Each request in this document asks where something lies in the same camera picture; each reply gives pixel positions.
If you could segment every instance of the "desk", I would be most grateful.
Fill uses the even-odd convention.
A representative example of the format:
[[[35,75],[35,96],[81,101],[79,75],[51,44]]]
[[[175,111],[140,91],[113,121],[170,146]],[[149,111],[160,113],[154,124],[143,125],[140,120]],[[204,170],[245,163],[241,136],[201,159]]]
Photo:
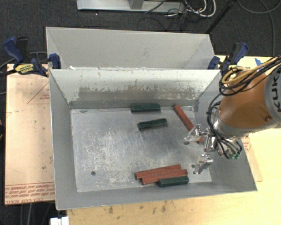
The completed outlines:
[[[266,61],[267,58],[260,58],[261,61]],[[250,57],[243,58],[240,63],[241,66],[254,66],[254,59]],[[23,79],[24,76],[18,76],[18,79]],[[25,91],[22,90],[18,96],[21,99],[25,97]],[[44,110],[46,109],[42,103],[39,104]],[[7,111],[14,110],[14,114],[20,113],[16,108],[8,107]],[[38,115],[37,122],[49,119],[50,117]],[[67,210],[67,215],[70,217],[71,225],[108,225],[108,224],[162,224],[162,225],[176,225],[176,224],[196,224],[196,225],[211,225],[221,224],[226,225],[233,223],[240,224],[267,224],[280,225],[281,224],[281,129],[270,129],[263,132],[258,132],[250,135],[252,147],[254,149],[256,159],[259,164],[263,181],[258,182],[258,192],[236,193],[227,195],[215,195],[208,197],[198,197],[190,199],[181,199],[174,201],[148,202],[138,204],[126,204],[107,207],[93,207],[86,209]],[[51,143],[48,138],[45,140],[43,147],[35,147],[34,154],[38,155],[38,159],[26,159],[29,163],[25,166],[25,171],[30,168],[30,174],[34,173],[33,178],[26,180],[37,182],[38,180],[48,180],[51,182],[53,169],[52,161],[49,160],[48,154],[51,151]],[[45,151],[43,156],[48,157],[48,161],[41,158],[41,154]],[[23,158],[16,158],[15,154],[11,154],[10,144],[7,143],[6,154],[13,155],[13,160],[9,160],[6,171],[11,175],[10,171],[15,164],[21,164]],[[21,172],[21,176],[13,177],[15,184],[17,179],[22,179],[25,174]]]

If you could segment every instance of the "red block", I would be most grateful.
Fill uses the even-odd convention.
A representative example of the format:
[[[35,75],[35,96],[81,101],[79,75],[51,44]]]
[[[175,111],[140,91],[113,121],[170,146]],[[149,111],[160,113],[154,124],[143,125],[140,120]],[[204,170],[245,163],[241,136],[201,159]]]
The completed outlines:
[[[154,176],[148,176],[144,177],[141,179],[142,185],[158,182],[160,179],[165,179],[165,178],[176,178],[176,177],[182,177],[182,176],[187,176],[188,172],[186,169],[183,170],[177,170],[173,172],[166,172],[166,173],[161,173],[158,175]]]
[[[141,179],[144,177],[154,176],[154,175],[165,173],[165,172],[168,173],[168,172],[177,171],[180,169],[181,169],[181,165],[177,164],[177,165],[172,165],[172,166],[159,167],[159,168],[155,168],[155,169],[145,170],[145,171],[141,171],[141,172],[136,172],[135,179]]]
[[[177,116],[180,118],[180,120],[183,122],[184,126],[187,128],[188,131],[190,131],[193,128],[193,123],[189,120],[185,112],[182,110],[182,108],[179,105],[174,106],[174,111],[177,114]],[[197,143],[204,142],[203,137],[201,137]]]

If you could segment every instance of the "scratched metal surface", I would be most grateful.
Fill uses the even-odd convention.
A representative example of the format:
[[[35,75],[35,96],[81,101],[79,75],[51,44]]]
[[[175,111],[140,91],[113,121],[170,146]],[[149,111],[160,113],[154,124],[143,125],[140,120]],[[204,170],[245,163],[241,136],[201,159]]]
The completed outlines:
[[[208,34],[47,27],[48,54],[61,67],[206,69]]]
[[[195,123],[192,107],[183,110]],[[168,125],[137,129],[139,122],[160,118]],[[203,147],[183,145],[188,131],[172,107],[144,113],[131,113],[129,108],[72,110],[71,123],[78,192],[142,187],[135,172],[174,164],[188,170],[190,183],[211,181],[208,169],[192,173]]]
[[[218,70],[55,69],[55,82],[72,109],[193,105]]]

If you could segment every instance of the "green block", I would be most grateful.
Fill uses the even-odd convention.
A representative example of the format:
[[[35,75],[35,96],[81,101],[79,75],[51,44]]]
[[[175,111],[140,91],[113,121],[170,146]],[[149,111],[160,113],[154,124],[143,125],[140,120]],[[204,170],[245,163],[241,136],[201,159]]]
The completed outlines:
[[[152,120],[152,121],[146,121],[146,122],[140,122],[137,124],[137,127],[139,130],[147,129],[147,128],[155,128],[167,125],[168,122],[165,118]]]
[[[160,179],[157,182],[157,184],[158,184],[158,186],[163,188],[163,187],[187,184],[188,182],[189,182],[188,176],[182,176],[182,177],[177,177],[177,178]]]
[[[131,105],[130,110],[132,113],[158,112],[158,111],[160,111],[160,105],[158,105],[158,104]]]

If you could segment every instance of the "cardboard sheet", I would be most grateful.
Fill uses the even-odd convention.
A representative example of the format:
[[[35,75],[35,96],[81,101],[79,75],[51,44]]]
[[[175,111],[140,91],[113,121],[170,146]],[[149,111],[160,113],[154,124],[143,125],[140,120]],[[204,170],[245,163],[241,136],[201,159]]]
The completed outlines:
[[[49,79],[7,77],[6,205],[55,199]]]

